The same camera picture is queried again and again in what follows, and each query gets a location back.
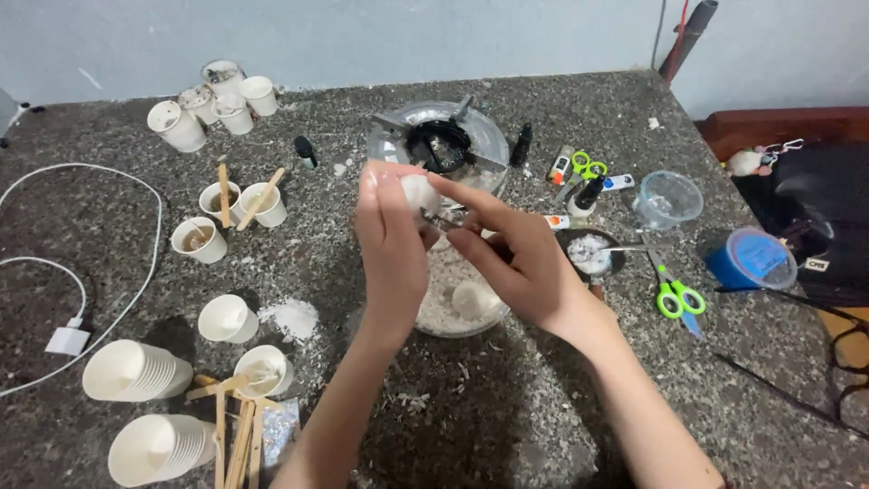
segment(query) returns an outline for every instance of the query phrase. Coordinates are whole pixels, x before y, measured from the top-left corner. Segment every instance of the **white paper cup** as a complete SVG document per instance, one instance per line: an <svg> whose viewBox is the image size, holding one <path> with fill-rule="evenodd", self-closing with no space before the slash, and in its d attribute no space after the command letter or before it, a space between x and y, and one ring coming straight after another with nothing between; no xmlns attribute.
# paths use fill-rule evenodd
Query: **white paper cup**
<svg viewBox="0 0 869 489"><path fill-rule="evenodd" d="M238 196L235 200L235 203L229 207L229 221L232 222L233 226L238 226L239 223L244 219L244 211L242 211L242 189L238 187L238 185L229 182L229 189ZM220 195L220 183L211 184L199 194L199 208L202 209L203 212L210 215L213 218L216 218L218 221L220 220L220 211L214 212L211 211L211 201Z"/></svg>
<svg viewBox="0 0 869 489"><path fill-rule="evenodd" d="M250 117L247 104L241 109L227 109L221 106L219 98L215 98L211 103L211 111L231 134L241 136L254 129L254 119Z"/></svg>
<svg viewBox="0 0 869 489"><path fill-rule="evenodd" d="M184 239L191 233L196 232L196 227L199 226L203 231L211 229L211 239L205 246L195 251L184 250ZM214 221L209 218L190 218L180 223L172 233L172 248L182 255L195 258L204 264L213 264L215 261L223 258L226 255L227 245L223 236L217 232L217 226Z"/></svg>
<svg viewBox="0 0 869 489"><path fill-rule="evenodd" d="M248 99L248 104L254 112L261 116L270 116L277 112L275 86L266 77L250 77L239 84L242 95Z"/></svg>
<svg viewBox="0 0 869 489"><path fill-rule="evenodd" d="M215 426L183 414L134 419L109 449L109 474L124 487L179 477L215 456Z"/></svg>
<svg viewBox="0 0 869 489"><path fill-rule="evenodd" d="M289 363L287 357L272 345L257 346L242 355L235 364L235 375L243 373L255 378L258 372L263 372L263 362L270 367L270 370L273 369L277 377L261 384L239 387L238 393L242 396L248 399L276 396L289 389L289 385L293 383L293 364Z"/></svg>
<svg viewBox="0 0 869 489"><path fill-rule="evenodd" d="M193 366L163 348L119 339L90 358L82 387L93 399L139 402L176 396L192 379Z"/></svg>
<svg viewBox="0 0 869 489"><path fill-rule="evenodd" d="M227 95L243 97L239 84L244 79L244 71L236 62L228 59L209 61L202 67L201 75L202 80L216 97Z"/></svg>
<svg viewBox="0 0 869 489"><path fill-rule="evenodd" d="M178 105L205 124L213 124L217 122L217 116L211 111L212 98L209 87L198 84L178 94Z"/></svg>
<svg viewBox="0 0 869 489"><path fill-rule="evenodd" d="M239 197L239 202L242 203L242 214L247 214L250 209L260 198L260 192L264 191L267 183L253 184ZM256 222L265 227L275 227L280 225L287 219L287 208L281 201L281 191L275 189L266 198L266 201L260 206L260 211L254 214Z"/></svg>
<svg viewBox="0 0 869 489"><path fill-rule="evenodd" d="M199 313L199 334L210 341L244 343L259 327L256 313L244 299L232 294L212 299Z"/></svg>
<svg viewBox="0 0 869 489"><path fill-rule="evenodd" d="M182 153L192 153L207 141L202 126L181 106L165 100L148 112L148 127Z"/></svg>

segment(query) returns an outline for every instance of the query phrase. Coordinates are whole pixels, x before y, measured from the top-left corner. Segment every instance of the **granite countertop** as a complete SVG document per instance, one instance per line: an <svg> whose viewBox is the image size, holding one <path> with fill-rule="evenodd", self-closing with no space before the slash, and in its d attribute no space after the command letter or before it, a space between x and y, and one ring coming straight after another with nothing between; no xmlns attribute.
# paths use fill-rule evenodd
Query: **granite countertop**
<svg viewBox="0 0 869 489"><path fill-rule="evenodd" d="M606 283L607 302L661 393L718 468L737 486L839 487L869 480L869 443L794 409L753 380L710 356L712 347L813 405L827 408L836 379L826 367L827 339L815 314L759 293L719 296L699 256L729 230L756 224L685 112L651 71L444 82L285 93L281 109L247 136L215 126L194 154L180 154L148 131L153 99L52 105L27 114L0 151L4 186L28 171L65 162L107 165L156 187L166 201L156 275L108 340L130 338L165 347L216 378L231 375L254 345L274 344L296 369L284 397L310 412L346 349L345 323L363 301L362 261L348 222L370 131L368 117L422 100L477 97L477 109L508 137L534 124L532 178L513 178L504 199L547 214L557 188L543 176L564 144L584 148L612 174L642 178L677 171L702 189L706 209L676 230L653 234L674 243L662 252L672 272L700 291L708 309L708 344L655 309L656 281L646 256L633 253ZM647 119L662 128L651 131ZM305 170L294 136L315 145L321 166ZM245 186L288 166L280 188L289 219L229 233L229 254L202 265L171 250L168 235L201 215L199 192L227 155L231 176ZM336 176L333 164L352 162ZM637 240L632 191L604 194L592 222L623 242ZM141 186L108 172L54 171L32 178L0 209L0 257L54 258L85 277L87 325L102 332L141 286L149 269L156 202ZM2 388L39 378L67 361L43 348L53 328L77 310L78 295L62 272L37 265L0 268ZM281 343L263 324L245 345L211 343L196 318L213 297L232 292L256 310L287 296L320 314L315 339ZM602 417L577 354L560 340L515 318L478 336L440 339L414 332L388 371L368 436L357 486L620 486L627 479L614 437ZM462 363L470 379L461 381ZM106 467L121 428L143 414L193 413L202 405L178 399L140 404L85 397L84 362L35 388L0 399L6 419L0 465L4 486L114 487ZM459 384L464 392L454 392ZM411 415L388 396L431 395ZM866 426L850 405L846 418ZM153 487L207 487L209 466Z"/></svg>

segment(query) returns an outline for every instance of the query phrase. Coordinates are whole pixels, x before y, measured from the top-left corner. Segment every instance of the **forearm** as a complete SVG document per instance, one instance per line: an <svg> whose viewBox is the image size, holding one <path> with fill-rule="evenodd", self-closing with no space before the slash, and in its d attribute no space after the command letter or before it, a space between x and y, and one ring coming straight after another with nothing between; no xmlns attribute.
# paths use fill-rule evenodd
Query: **forearm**
<svg viewBox="0 0 869 489"><path fill-rule="evenodd" d="M606 347L581 351L589 360L589 373L638 487L724 485L620 334Z"/></svg>
<svg viewBox="0 0 869 489"><path fill-rule="evenodd" d="M378 320L366 313L359 332L338 371L323 392L302 436L278 472L272 489L344 487L357 463L362 436L383 374L398 345L377 338L366 323Z"/></svg>

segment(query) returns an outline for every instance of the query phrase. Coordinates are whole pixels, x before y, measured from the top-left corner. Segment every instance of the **hand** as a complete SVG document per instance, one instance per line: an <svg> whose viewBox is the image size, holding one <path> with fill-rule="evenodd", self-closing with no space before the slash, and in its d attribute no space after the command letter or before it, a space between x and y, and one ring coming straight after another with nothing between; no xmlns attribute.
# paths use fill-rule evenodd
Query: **hand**
<svg viewBox="0 0 869 489"><path fill-rule="evenodd" d="M367 309L387 339L404 342L428 289L426 251L440 233L431 226L422 234L414 223L399 179L426 172L409 164L369 160L359 178L356 236L365 265Z"/></svg>
<svg viewBox="0 0 869 489"><path fill-rule="evenodd" d="M621 337L615 313L582 283L543 216L510 209L485 191L438 175L429 174L428 182L471 210L447 239L520 318L581 351ZM483 228L496 231L488 243L480 237ZM499 246L513 253L511 263L493 250Z"/></svg>

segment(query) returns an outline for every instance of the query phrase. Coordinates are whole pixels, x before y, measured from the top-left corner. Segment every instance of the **blue container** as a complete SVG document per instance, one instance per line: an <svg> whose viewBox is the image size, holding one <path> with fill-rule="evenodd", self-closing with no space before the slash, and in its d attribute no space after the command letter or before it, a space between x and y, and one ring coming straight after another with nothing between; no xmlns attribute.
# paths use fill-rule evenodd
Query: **blue container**
<svg viewBox="0 0 869 489"><path fill-rule="evenodd" d="M728 289L786 289L797 280L797 261L775 236L738 229L706 257L706 267Z"/></svg>

